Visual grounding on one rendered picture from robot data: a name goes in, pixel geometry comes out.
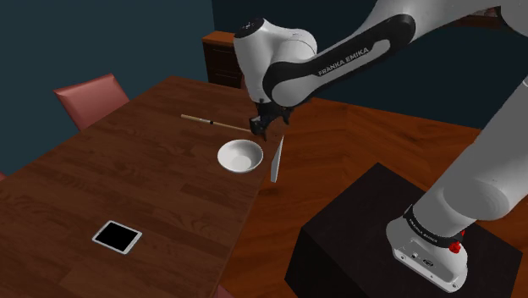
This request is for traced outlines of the black robot stand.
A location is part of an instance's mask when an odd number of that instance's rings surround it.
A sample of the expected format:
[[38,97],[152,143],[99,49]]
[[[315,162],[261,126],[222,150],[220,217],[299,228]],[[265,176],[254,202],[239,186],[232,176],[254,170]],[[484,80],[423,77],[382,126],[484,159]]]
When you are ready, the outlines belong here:
[[298,298],[510,298],[523,254],[477,224],[465,231],[469,272],[454,293],[393,257],[387,224],[423,193],[375,164],[301,228],[286,283]]

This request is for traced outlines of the white tablet with black screen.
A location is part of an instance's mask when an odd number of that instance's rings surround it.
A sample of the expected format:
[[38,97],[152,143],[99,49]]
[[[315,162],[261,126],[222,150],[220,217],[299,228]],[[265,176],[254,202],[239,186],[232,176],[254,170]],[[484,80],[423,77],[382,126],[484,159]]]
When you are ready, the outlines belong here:
[[128,254],[142,233],[113,220],[108,220],[91,238],[93,242],[120,254]]

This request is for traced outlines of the wooden stick with black band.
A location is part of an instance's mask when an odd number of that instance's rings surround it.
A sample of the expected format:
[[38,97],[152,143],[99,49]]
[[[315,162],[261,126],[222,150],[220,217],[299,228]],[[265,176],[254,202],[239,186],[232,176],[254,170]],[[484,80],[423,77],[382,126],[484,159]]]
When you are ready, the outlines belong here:
[[200,122],[200,123],[205,123],[205,124],[210,124],[210,125],[215,125],[215,126],[221,126],[221,127],[224,127],[224,128],[230,128],[230,129],[233,129],[233,130],[240,130],[240,131],[252,133],[251,130],[248,130],[248,129],[245,129],[245,128],[240,128],[240,127],[233,126],[233,125],[230,125],[230,124],[223,124],[223,123],[220,123],[220,122],[217,122],[217,121],[212,121],[210,119],[202,119],[202,118],[198,118],[198,117],[195,117],[195,116],[190,116],[190,115],[187,115],[187,114],[180,114],[180,117],[182,119],[188,119],[188,120],[192,120],[192,121],[195,121],[195,122]]

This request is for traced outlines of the brown wooden dresser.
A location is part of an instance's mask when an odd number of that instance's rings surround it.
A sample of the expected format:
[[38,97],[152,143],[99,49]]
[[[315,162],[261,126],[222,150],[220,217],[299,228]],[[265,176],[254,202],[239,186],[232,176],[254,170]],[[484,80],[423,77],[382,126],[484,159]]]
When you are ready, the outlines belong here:
[[234,33],[215,30],[201,40],[208,81],[245,89],[244,75],[234,51]]

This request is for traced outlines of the thin white flat slab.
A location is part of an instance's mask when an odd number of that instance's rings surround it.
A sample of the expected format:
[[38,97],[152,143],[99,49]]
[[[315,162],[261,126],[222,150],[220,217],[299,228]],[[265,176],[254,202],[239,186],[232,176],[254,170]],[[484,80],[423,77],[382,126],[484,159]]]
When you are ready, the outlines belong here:
[[277,182],[278,179],[278,171],[282,156],[282,149],[283,149],[283,138],[281,138],[281,141],[278,144],[278,149],[275,152],[275,155],[272,160],[271,168],[270,168],[270,181],[273,183]]

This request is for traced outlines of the brown wooden table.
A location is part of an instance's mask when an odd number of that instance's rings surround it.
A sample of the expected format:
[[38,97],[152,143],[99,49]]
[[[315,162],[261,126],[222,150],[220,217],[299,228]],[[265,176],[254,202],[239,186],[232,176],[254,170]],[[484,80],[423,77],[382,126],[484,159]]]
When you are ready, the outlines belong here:
[[[171,76],[0,182],[0,298],[212,298],[270,167],[217,161],[251,133],[240,89]],[[92,241],[113,220],[142,233],[126,254]]]

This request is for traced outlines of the white bowl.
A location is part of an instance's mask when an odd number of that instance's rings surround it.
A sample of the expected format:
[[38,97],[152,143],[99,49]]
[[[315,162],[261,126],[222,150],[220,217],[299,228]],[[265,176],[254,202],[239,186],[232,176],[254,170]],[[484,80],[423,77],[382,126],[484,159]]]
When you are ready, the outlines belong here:
[[257,168],[263,160],[263,150],[250,140],[233,140],[217,152],[217,161],[229,172],[246,174]]

